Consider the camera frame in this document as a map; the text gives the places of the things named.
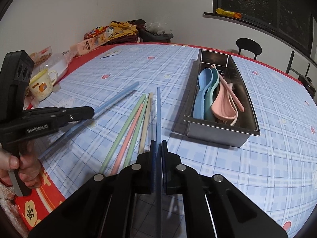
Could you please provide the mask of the person's left hand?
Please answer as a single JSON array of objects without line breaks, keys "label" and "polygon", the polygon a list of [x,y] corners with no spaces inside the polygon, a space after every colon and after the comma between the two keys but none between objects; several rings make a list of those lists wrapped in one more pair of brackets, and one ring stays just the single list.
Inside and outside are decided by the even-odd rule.
[{"label": "person's left hand", "polygon": [[19,178],[30,189],[41,186],[40,171],[41,163],[38,153],[34,148],[34,140],[20,144],[21,156],[17,158],[1,147],[1,182],[12,186],[9,171],[18,169]]}]

